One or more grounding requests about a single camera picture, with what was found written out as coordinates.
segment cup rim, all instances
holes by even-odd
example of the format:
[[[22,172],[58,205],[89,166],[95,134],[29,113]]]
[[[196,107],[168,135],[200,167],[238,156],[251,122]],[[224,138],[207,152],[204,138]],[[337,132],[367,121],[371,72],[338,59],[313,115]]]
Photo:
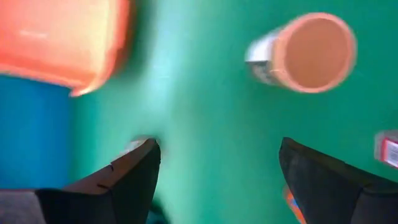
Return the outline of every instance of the cup rim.
[[[293,36],[294,32],[297,29],[301,28],[308,21],[314,19],[327,19],[329,21],[334,22],[343,31],[349,52],[347,54],[345,64],[341,68],[340,72],[336,75],[336,77],[332,79],[332,81],[330,81],[326,85],[311,88],[311,87],[302,86],[292,78],[292,76],[287,71],[285,64],[285,57],[286,57],[287,45],[289,43],[289,40]],[[346,24],[346,22],[344,22],[342,19],[332,14],[328,14],[325,12],[313,12],[294,19],[279,32],[274,42],[272,50],[271,72],[276,75],[276,78],[278,79],[278,81],[281,82],[281,84],[287,86],[290,89],[306,93],[319,93],[327,91],[340,84],[352,70],[355,59],[356,59],[356,39],[353,34],[353,31]]]

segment green floor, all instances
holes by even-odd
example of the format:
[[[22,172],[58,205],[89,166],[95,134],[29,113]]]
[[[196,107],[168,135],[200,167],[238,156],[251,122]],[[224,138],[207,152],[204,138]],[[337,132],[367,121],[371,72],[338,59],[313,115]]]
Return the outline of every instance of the green floor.
[[[157,198],[173,223],[295,223],[282,200],[283,136],[375,174],[373,137],[398,129],[396,0],[138,0],[134,55],[102,89],[75,100],[73,178],[140,134],[161,138]],[[249,43],[295,16],[326,11],[358,38],[340,87],[306,95],[263,85]]]

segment orange object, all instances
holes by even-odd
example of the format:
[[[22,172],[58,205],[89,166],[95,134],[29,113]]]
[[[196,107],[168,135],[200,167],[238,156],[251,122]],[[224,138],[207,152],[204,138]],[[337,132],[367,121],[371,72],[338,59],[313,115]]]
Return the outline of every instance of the orange object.
[[[263,82],[305,93],[336,87],[355,60],[352,30],[339,17],[324,12],[300,16],[273,30],[252,44],[247,59]]]
[[[284,195],[285,195],[286,202],[289,205],[290,209],[293,211],[297,220],[300,222],[300,224],[306,224],[307,222],[305,222],[304,216],[301,213],[301,210],[299,209],[299,206],[297,205],[292,192],[287,187],[285,188],[284,191],[285,191]]]
[[[128,0],[2,0],[0,73],[67,86],[72,96],[91,92],[119,64],[130,8]]]

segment orange cup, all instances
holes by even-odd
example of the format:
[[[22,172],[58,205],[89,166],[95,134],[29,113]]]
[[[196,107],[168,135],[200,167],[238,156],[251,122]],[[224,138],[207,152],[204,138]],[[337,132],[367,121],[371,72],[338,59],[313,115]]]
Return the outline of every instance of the orange cup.
[[[331,14],[309,13],[254,41],[246,62],[262,82],[319,93],[339,85],[356,60],[349,26]]]

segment label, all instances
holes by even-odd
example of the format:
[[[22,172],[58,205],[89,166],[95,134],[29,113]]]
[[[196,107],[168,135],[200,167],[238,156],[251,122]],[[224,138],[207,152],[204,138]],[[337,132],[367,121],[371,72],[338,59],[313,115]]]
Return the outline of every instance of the label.
[[[251,68],[255,76],[268,85],[278,85],[277,80],[269,72],[271,62],[251,62]]]
[[[394,142],[388,138],[383,139],[382,160],[398,168],[398,142]]]

